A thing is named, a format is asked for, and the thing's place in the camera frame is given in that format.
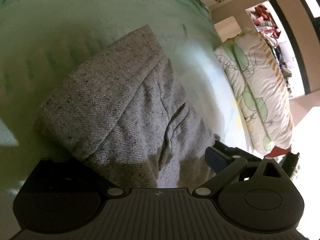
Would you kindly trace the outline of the red bed post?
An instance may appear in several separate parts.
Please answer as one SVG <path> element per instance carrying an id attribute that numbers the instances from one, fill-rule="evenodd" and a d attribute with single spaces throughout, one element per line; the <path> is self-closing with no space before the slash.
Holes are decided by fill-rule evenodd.
<path id="1" fill-rule="evenodd" d="M 279 156 L 282 156 L 282 155 L 286 155 L 288 152 L 291 152 L 291 146 L 289 148 L 287 148 L 287 149 L 282 149 L 282 148 L 279 148 L 277 146 L 274 146 L 272 151 L 269 154 L 267 154 L 266 156 L 275 158 L 275 157 L 279 157 Z"/>

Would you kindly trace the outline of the lower leaf print pillow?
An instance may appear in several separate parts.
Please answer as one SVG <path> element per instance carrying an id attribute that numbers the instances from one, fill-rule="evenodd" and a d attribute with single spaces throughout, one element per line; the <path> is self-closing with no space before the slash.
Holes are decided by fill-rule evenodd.
<path id="1" fill-rule="evenodd" d="M 244 69 L 249 68 L 247 57 L 233 41 L 226 41 L 217 47 L 215 54 L 241 109 L 253 148 L 263 155 L 270 153 L 273 143 L 267 135 L 262 120 L 266 114 L 266 105 L 263 100 L 254 97 L 243 73 Z"/>

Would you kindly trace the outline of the grey speckled pants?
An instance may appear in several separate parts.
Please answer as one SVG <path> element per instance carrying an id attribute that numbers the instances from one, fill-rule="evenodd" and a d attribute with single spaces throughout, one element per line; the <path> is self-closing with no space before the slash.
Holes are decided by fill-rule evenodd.
<path id="1" fill-rule="evenodd" d="M 124 189 L 193 190 L 214 176 L 204 152 L 216 135 L 148 25 L 69 74 L 35 128 Z"/>

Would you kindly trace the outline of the wooden bed headboard post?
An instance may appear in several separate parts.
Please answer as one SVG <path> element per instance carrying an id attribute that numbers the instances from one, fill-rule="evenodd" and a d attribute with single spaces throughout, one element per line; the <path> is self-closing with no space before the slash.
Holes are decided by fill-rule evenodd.
<path id="1" fill-rule="evenodd" d="M 217 22 L 214 24 L 214 27 L 222 42 L 225 42 L 228 38 L 235 37 L 246 29 L 246 27 L 240 27 L 234 16 L 230 16 L 220 22 Z"/>

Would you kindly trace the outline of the leaf print pillow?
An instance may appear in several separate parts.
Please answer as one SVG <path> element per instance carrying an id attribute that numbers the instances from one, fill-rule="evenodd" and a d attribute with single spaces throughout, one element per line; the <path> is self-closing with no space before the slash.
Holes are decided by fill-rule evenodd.
<path id="1" fill-rule="evenodd" d="M 294 127 L 289 93 L 271 48 L 259 32 L 245 29 L 234 38 L 233 49 L 269 139 L 288 149 Z"/>
<path id="2" fill-rule="evenodd" d="M 215 54 L 241 109 L 253 148 L 263 155 L 270 153 L 273 143 L 267 135 L 262 120 L 266 114 L 266 105 L 263 100 L 254 97 L 243 73 L 244 69 L 249 68 L 247 57 L 233 41 L 226 41 L 217 47 Z"/>

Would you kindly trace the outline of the upper leaf print pillow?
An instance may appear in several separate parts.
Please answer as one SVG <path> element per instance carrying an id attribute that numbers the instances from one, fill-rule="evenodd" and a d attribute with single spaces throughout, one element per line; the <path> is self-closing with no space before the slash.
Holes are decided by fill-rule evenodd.
<path id="1" fill-rule="evenodd" d="M 271 48 L 259 32 L 245 29 L 234 38 L 233 49 L 269 139 L 288 149 L 294 127 L 289 93 Z"/>

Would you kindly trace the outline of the floral bed blanket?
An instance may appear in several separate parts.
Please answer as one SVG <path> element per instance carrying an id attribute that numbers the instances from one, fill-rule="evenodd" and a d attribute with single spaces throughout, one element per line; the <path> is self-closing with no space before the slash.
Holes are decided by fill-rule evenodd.
<path id="1" fill-rule="evenodd" d="M 198 0 L 1 0 L 1 239 L 20 227 L 13 200 L 38 161 L 55 150 L 35 133 L 39 105 L 76 66 L 149 25 L 189 100 L 221 141 L 252 150 L 214 49 L 221 44 Z"/>

